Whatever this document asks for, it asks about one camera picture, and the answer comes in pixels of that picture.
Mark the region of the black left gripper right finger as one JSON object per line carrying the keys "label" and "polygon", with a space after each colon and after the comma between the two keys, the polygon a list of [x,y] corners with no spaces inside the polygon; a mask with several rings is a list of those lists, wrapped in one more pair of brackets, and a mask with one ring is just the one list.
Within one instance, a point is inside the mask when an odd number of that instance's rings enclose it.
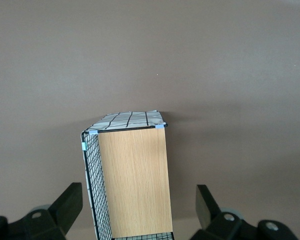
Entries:
{"label": "black left gripper right finger", "polygon": [[204,184],[196,186],[195,210],[200,229],[193,240],[256,240],[257,228],[237,214],[222,211]]}

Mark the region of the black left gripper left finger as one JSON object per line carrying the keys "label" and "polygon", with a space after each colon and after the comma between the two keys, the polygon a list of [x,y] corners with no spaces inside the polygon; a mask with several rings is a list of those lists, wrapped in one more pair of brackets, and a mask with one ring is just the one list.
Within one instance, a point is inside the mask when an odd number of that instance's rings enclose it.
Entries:
{"label": "black left gripper left finger", "polygon": [[47,208],[35,209],[8,225],[10,240],[65,240],[83,208],[80,182],[71,183]]}

